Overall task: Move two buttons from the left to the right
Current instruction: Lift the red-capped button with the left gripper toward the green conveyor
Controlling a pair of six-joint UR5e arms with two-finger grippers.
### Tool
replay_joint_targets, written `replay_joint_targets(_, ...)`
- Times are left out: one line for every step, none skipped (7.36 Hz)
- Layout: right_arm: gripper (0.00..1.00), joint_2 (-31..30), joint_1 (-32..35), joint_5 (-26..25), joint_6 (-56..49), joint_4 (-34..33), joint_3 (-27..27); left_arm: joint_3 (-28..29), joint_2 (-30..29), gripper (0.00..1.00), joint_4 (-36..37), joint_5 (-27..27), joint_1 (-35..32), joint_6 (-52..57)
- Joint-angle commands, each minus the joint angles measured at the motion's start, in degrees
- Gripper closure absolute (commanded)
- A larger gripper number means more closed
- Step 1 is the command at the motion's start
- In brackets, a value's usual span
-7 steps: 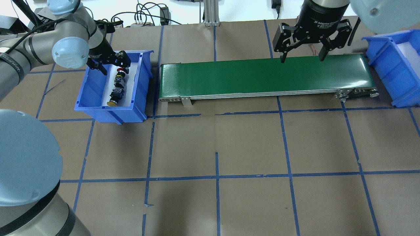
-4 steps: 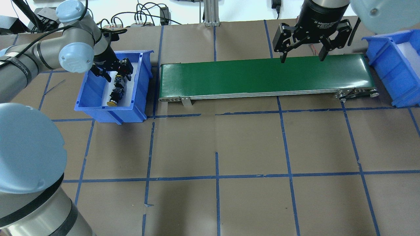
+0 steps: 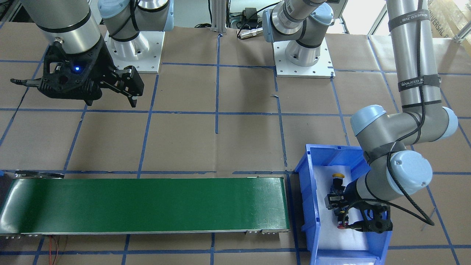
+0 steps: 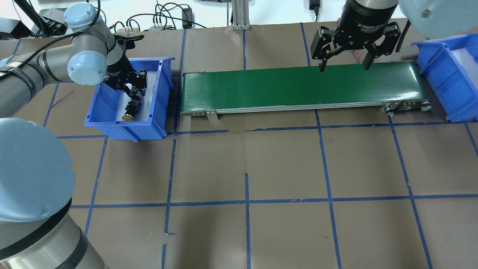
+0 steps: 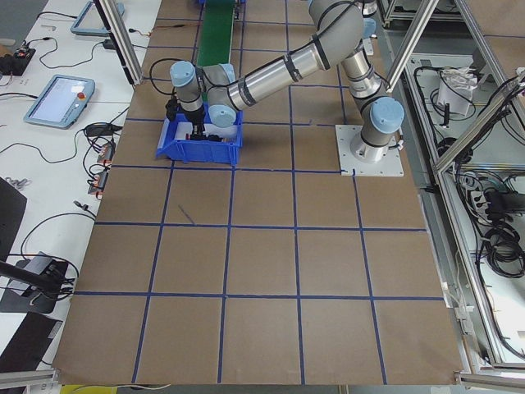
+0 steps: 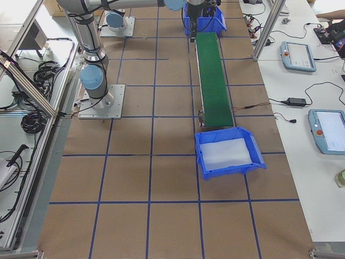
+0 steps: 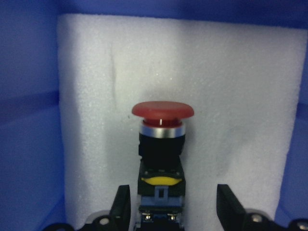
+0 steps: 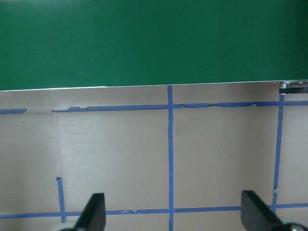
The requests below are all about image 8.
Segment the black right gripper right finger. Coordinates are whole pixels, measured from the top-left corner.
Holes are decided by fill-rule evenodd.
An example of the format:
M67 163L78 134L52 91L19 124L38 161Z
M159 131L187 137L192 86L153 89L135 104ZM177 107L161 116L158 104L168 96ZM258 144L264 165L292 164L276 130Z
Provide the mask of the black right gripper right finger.
M246 231L288 231L289 225L283 222L271 209L250 190L241 194L241 222Z

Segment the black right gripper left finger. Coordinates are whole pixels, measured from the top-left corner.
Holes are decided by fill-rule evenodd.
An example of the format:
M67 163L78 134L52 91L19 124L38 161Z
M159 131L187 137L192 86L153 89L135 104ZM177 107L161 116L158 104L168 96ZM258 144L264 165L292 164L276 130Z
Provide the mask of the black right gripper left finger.
M74 225L75 231L103 231L106 225L104 193L94 193Z

